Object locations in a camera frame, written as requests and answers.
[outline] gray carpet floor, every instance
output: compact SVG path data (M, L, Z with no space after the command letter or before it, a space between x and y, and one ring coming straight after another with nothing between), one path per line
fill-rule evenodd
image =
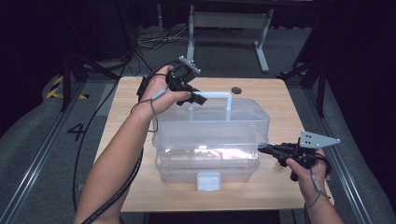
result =
M161 28L151 27L142 32L156 30L161 31ZM202 70L201 77L275 78L279 72L292 69L291 65L310 31L310 29L270 29L263 48L270 67L270 72L266 74L261 71L253 48L253 41L259 36L259 32L253 30L243 30L233 34L218 30L199 32L195 37L194 60ZM168 60L186 55L188 42L185 38L187 37L184 35L178 41L167 43L160 49L144 50L142 58L151 68L155 68ZM151 43L140 43L140 46L150 48ZM117 63L117 60L100 62L103 66L114 63ZM149 68L136 56L123 71L124 76L144 76L148 73ZM21 118L0 139L0 211L6 210L35 155L42 148L49 133L53 132L53 124L62 115L60 113L62 100L45 98L54 79L43 90L44 103ZM324 123L332 136L342 140L338 149L348 171L353 176L371 222L396 223L388 198L359 153L332 96L331 88L327 86L326 89L325 118L314 119L318 115L312 108L310 97L315 97L316 86L312 90L302 90L295 84L299 79L293 77L287 81L287 84L304 128L309 132L323 133L321 124ZM71 104L58 134L53 138L50 153L42 169L39 170L39 175L34 179L26 197L21 200L21 205L9 218L10 222L71 223L74 215L72 183L76 158L77 156L79 158L77 183L83 186L100 142L112 97L105 101L93 117L79 155L78 147L82 136L77 139L76 133L68 131L79 124L83 125L84 130L87 128L93 112L110 93L113 84L114 80L100 74L91 74L87 83L83 84L82 91L78 94L89 94L89 99L76 100ZM328 183L335 200L335 208L343 220L346 223L360 223L357 211L352 206L353 202L348 198L345 185L336 170L332 172L332 179ZM295 214L296 223L304 223L302 209L281 211L281 223L293 223L292 212ZM143 213L124 213L122 217L125 223L145 223L149 216Z

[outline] hand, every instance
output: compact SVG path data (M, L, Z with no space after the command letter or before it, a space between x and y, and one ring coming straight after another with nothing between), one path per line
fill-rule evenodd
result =
M324 152L322 149L318 149L317 153L324 156ZM287 159L286 164L295 174L297 174L300 191L303 194L306 206L309 206L318 197L318 190L315 188L310 171L308 169L305 169L293 159ZM326 194L326 189L324 188L324 180L326 177L326 163L324 161L317 160L317 164L312 167L312 173L317 177L321 187L321 191Z
M172 65L166 65L158 70L157 74L166 75L172 69ZM191 97L191 93L188 91L170 91L169 88L167 88L166 76L158 75L149 81L141 101L150 99L155 93L161 90L166 90L165 94L153 102L153 107L156 114L162 113L177 101L184 101Z

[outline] plastic box lid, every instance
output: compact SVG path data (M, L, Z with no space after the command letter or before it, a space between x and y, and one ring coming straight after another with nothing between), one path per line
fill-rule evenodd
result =
M208 98L204 105L172 105L157 115L158 124L154 119L157 169L162 175L183 169L251 175L260 163L257 148L268 144L269 116L251 99L199 93Z

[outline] clear plastic storage box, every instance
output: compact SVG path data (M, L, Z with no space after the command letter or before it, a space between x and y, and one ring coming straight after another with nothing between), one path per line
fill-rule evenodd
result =
M247 181L260 164L257 148L268 144L269 116L251 99L199 94L208 98L204 105L172 105L157 116L152 142L163 181L198 182L203 190Z

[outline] person's right hand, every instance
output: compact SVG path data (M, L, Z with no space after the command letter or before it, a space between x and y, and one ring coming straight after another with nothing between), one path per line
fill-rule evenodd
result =
M317 153L324 156L322 149L318 149ZM306 206L309 206L318 197L318 190L315 188L310 171L305 169L293 159L287 159L286 164L295 174L297 174L300 191L303 194ZM324 180L326 178L326 163L324 161L317 160L317 164L312 167L312 173L317 177L321 191L326 194L326 189L324 188ZM319 200L323 199L328 200L324 195L321 195Z

